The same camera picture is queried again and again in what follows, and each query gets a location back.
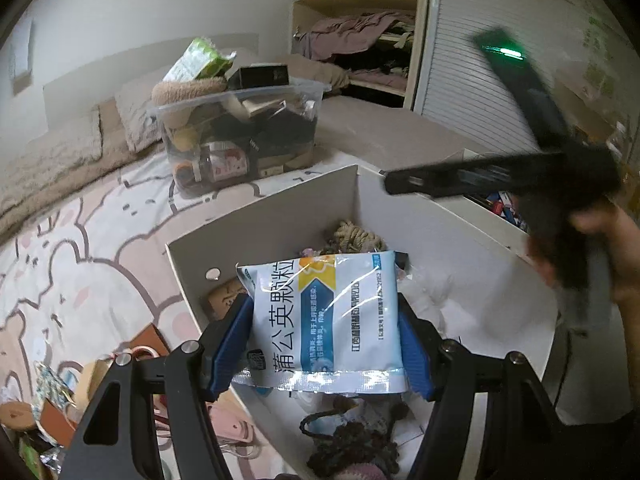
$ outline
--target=storage box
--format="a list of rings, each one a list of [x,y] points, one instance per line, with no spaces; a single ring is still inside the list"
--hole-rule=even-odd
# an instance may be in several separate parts
[[[478,155],[471,150],[461,150],[448,156],[446,160],[471,160]],[[438,204],[448,209],[471,225],[475,225],[483,233],[489,235],[498,243],[513,251],[518,256],[528,259],[527,238],[528,235],[507,222],[505,219],[488,211],[486,208],[472,202],[464,196],[454,196],[438,200]]]
[[[209,293],[235,276],[236,264],[264,264],[292,258],[306,247],[321,248],[323,232],[352,219],[381,235],[389,248],[408,253],[412,264],[452,276],[450,301],[442,310],[447,336],[491,356],[520,350],[542,376],[554,336],[556,303],[553,292],[521,258],[423,196],[387,195],[382,177],[361,166],[303,176],[304,182],[282,182],[287,189],[168,244],[180,289],[200,330],[214,317]],[[274,186],[283,180],[275,177]],[[208,272],[217,280],[207,279]],[[233,390],[283,459],[302,478],[314,478],[305,465],[313,442],[298,429],[307,414],[295,399],[288,392],[250,386],[233,385]],[[463,465],[467,473],[478,464],[484,427],[486,396],[476,398]],[[431,407],[422,399],[411,403],[424,427]],[[418,438],[400,447],[403,469],[408,470],[419,444]]]
[[[302,80],[151,110],[178,190],[199,196],[311,165],[323,88]]]

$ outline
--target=beige blanket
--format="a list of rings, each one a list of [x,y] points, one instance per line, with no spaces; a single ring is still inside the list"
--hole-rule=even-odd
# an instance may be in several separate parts
[[[34,213],[147,153],[129,151],[113,99],[98,105],[88,117],[72,121],[68,129],[53,135],[50,132],[37,141],[37,151],[12,164],[13,171],[24,175],[23,182],[16,187],[15,175],[1,176],[0,241],[6,240]],[[40,168],[40,175],[29,168]]]

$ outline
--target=green package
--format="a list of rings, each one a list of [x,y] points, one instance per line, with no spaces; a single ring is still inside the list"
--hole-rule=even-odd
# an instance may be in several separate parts
[[[220,54],[209,38],[196,38],[164,76],[163,81],[185,83],[224,75],[233,65],[235,57],[235,52],[229,56]]]

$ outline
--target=knitted item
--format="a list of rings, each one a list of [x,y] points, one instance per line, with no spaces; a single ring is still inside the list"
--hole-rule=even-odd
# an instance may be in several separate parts
[[[341,253],[367,253],[385,251],[385,241],[377,234],[365,231],[350,220],[340,222],[334,241]]]
[[[209,94],[217,94],[225,90],[226,79],[224,77],[196,79],[185,83],[161,81],[151,91],[151,100],[155,106],[164,106]],[[193,107],[185,107],[174,112],[162,113],[160,118],[168,128],[181,128],[189,121],[192,111]]]
[[[334,480],[386,480],[386,476],[374,464],[353,464],[336,473]]]
[[[398,445],[360,422],[336,428],[328,440],[316,440],[317,450],[306,464],[320,478],[329,478],[353,464],[374,463],[384,475],[399,471]]]

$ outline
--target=clear plastic storage bin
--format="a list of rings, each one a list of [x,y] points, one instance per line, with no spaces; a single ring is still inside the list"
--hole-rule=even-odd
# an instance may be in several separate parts
[[[324,85],[210,94],[153,108],[185,196],[309,167]]]

